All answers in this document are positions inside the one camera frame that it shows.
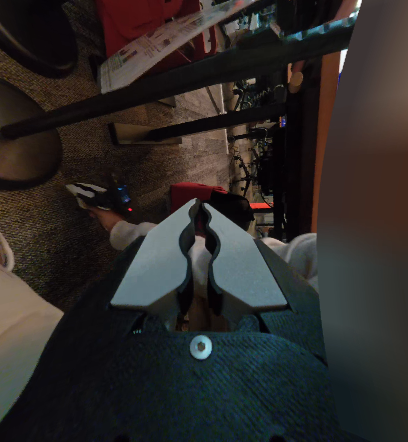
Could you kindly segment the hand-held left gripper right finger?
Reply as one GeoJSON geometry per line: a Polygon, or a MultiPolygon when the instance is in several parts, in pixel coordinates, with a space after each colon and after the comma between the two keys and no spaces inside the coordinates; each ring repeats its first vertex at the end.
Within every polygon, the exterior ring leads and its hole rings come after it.
{"type": "Polygon", "coordinates": [[[203,217],[213,313],[237,324],[246,315],[286,309],[284,293],[254,238],[208,203],[203,203],[203,217]]]}

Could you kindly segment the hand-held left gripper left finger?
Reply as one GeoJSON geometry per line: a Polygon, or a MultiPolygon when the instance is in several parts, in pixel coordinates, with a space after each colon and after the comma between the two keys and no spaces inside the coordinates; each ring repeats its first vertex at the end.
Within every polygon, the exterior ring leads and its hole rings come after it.
{"type": "Polygon", "coordinates": [[[142,238],[112,307],[158,316],[167,329],[175,329],[179,313],[188,310],[193,298],[188,252],[195,243],[200,205],[190,200],[142,238]]]}

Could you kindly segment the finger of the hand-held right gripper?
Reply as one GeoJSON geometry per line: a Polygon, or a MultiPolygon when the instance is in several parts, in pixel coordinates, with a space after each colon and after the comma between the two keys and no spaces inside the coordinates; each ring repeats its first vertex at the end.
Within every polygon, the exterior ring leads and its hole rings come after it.
{"type": "Polygon", "coordinates": [[[81,195],[88,198],[94,198],[107,192],[107,189],[103,187],[86,183],[68,184],[65,188],[75,197],[81,195]]]}
{"type": "Polygon", "coordinates": [[[84,210],[90,210],[92,208],[100,209],[100,210],[110,210],[110,207],[95,205],[94,204],[95,201],[85,202],[84,200],[82,200],[80,198],[76,198],[76,202],[78,203],[79,207],[84,210]]]}

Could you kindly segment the person's right forearm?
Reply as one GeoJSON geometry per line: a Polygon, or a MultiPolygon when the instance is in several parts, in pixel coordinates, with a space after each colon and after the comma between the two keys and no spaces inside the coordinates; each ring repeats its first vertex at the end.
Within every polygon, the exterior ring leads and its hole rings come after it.
{"type": "Polygon", "coordinates": [[[125,250],[132,242],[155,228],[157,224],[142,222],[140,224],[131,224],[127,221],[119,221],[112,228],[109,240],[113,249],[117,251],[125,250]]]}

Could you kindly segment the person's right hand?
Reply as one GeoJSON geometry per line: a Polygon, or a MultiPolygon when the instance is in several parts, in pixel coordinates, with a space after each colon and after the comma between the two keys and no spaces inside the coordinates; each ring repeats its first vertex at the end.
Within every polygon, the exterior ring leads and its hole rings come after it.
{"type": "Polygon", "coordinates": [[[88,207],[87,211],[89,215],[93,218],[96,218],[99,224],[110,233],[113,228],[121,221],[124,221],[125,218],[112,210],[104,210],[97,207],[88,207]]]}

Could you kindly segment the red black bag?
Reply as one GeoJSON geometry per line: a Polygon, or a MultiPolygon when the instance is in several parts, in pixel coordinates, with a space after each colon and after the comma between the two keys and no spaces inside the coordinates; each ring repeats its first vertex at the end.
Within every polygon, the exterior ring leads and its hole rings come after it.
{"type": "Polygon", "coordinates": [[[220,186],[191,182],[170,186],[169,214],[173,214],[192,199],[208,203],[245,231],[248,231],[250,224],[254,221],[253,210],[244,196],[226,191],[220,186]]]}

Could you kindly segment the black table leg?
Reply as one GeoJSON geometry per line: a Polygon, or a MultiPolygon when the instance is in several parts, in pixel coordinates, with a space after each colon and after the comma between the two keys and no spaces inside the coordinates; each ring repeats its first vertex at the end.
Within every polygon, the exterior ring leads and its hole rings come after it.
{"type": "Polygon", "coordinates": [[[114,146],[175,143],[183,136],[208,133],[262,120],[277,121],[286,114],[286,105],[273,104],[197,119],[162,128],[110,122],[107,125],[114,146]]]}

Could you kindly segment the long black pole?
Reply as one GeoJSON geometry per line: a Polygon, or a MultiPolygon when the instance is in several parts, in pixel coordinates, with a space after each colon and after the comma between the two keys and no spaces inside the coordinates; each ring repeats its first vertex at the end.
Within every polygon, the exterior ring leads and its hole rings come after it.
{"type": "Polygon", "coordinates": [[[338,52],[349,46],[355,23],[349,17],[284,37],[270,26],[214,56],[48,112],[0,78],[0,190],[30,189],[54,177],[63,158],[59,127],[338,52]]]}

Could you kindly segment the person's beige trousers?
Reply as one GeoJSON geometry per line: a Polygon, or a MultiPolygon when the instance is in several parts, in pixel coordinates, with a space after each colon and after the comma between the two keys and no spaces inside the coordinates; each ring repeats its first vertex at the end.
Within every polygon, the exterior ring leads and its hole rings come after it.
{"type": "Polygon", "coordinates": [[[29,382],[63,312],[0,265],[0,421],[29,382]]]}

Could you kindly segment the cardboard sheet printed pictures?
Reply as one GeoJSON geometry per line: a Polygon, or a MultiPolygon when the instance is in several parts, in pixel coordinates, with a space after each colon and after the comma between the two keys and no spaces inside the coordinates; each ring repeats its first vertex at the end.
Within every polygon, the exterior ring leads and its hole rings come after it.
{"type": "Polygon", "coordinates": [[[207,6],[136,38],[107,58],[99,67],[97,81],[101,93],[106,94],[130,85],[194,37],[254,2],[226,1],[207,6]]]}

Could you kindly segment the black pole round base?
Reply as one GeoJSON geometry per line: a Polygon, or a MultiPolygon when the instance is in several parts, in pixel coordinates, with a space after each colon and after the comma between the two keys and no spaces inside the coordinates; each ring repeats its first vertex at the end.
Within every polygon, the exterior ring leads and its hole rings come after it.
{"type": "Polygon", "coordinates": [[[65,0],[0,0],[0,49],[26,69],[65,78],[78,61],[65,0]]]}

